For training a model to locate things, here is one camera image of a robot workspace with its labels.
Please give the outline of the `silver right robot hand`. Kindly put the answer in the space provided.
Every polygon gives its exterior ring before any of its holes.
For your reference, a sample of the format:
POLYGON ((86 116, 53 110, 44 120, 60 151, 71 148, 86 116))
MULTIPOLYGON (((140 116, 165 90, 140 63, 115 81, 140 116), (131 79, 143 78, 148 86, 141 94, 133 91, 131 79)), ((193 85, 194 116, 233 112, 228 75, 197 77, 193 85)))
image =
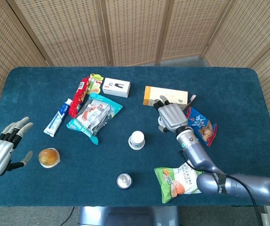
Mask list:
POLYGON ((163 133, 168 131, 177 135, 186 130, 188 120, 182 108, 176 103, 170 103, 165 96, 160 96, 160 99, 150 99, 149 103, 159 113, 159 130, 163 133))

